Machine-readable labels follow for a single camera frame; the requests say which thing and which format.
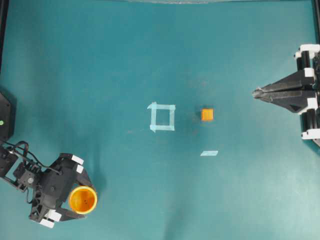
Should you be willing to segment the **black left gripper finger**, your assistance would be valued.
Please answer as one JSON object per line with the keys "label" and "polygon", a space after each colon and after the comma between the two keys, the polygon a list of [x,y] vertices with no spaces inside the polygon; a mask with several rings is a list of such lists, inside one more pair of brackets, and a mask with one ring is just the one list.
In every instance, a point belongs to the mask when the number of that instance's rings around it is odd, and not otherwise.
{"label": "black left gripper finger", "polygon": [[79,186],[87,186],[92,188],[94,191],[96,190],[85,168],[82,170],[81,173],[76,172],[75,183]]}
{"label": "black left gripper finger", "polygon": [[70,221],[70,220],[79,220],[79,219],[86,218],[86,215],[84,215],[84,214],[79,214],[79,213],[76,213],[72,210],[62,208],[62,207],[58,207],[57,212],[59,214],[61,214],[61,217],[59,219],[60,222],[65,222],[65,221]]}

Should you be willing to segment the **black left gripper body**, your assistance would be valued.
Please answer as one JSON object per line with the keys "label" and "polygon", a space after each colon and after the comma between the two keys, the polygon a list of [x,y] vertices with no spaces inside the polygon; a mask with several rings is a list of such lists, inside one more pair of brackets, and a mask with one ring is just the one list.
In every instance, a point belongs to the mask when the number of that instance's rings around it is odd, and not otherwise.
{"label": "black left gripper body", "polygon": [[38,183],[33,188],[29,219],[47,228],[53,228],[60,222],[58,208],[63,208],[74,184],[76,172],[84,169],[84,160],[80,157],[61,153],[49,168],[40,173]]}

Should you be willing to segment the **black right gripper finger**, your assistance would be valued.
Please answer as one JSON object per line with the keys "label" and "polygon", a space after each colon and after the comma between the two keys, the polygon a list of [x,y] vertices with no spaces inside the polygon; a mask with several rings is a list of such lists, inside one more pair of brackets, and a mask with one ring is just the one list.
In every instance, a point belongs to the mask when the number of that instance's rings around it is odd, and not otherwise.
{"label": "black right gripper finger", "polygon": [[261,92],[256,89],[252,95],[255,99],[277,105],[299,115],[308,110],[318,109],[318,97],[313,90]]}
{"label": "black right gripper finger", "polygon": [[298,70],[281,80],[264,87],[257,88],[257,91],[262,93],[280,92],[285,90],[302,89],[305,86],[315,84],[315,71],[313,68],[304,68]]}

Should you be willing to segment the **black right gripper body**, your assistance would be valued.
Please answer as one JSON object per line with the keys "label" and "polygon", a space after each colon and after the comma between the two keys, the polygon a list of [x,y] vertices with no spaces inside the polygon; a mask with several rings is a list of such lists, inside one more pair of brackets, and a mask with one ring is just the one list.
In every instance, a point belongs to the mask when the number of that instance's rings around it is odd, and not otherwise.
{"label": "black right gripper body", "polygon": [[307,106],[298,114],[301,123],[301,138],[320,145],[320,45],[302,44],[294,54],[299,70],[307,69],[313,74],[314,83],[305,86],[313,95],[307,99]]}

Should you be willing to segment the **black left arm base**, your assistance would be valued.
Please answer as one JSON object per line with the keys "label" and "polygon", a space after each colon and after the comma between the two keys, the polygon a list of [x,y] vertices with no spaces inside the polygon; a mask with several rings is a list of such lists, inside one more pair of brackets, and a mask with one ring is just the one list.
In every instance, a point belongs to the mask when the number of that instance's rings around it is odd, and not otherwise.
{"label": "black left arm base", "polygon": [[0,143],[7,142],[14,134],[17,98],[0,87]]}

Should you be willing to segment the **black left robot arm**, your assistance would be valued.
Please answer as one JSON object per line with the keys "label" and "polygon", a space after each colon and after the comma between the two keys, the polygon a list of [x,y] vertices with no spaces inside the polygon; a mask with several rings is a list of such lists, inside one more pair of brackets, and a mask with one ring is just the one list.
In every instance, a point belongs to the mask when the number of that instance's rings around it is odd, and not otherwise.
{"label": "black left robot arm", "polygon": [[98,194],[83,159],[61,153],[51,165],[30,155],[25,141],[0,148],[0,177],[21,192],[32,190],[28,218],[47,228],[83,219],[98,204]]}

